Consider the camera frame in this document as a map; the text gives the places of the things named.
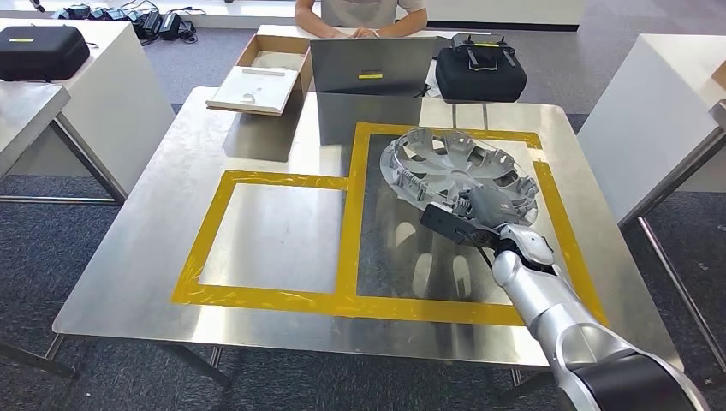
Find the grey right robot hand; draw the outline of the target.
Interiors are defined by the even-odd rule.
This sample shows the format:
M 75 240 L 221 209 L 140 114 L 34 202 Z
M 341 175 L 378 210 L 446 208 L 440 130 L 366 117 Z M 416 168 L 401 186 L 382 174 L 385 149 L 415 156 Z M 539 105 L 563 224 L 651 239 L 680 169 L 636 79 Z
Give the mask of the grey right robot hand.
M 490 229 L 521 220 L 509 196 L 489 186 L 474 186 L 460 192 L 454 214 Z

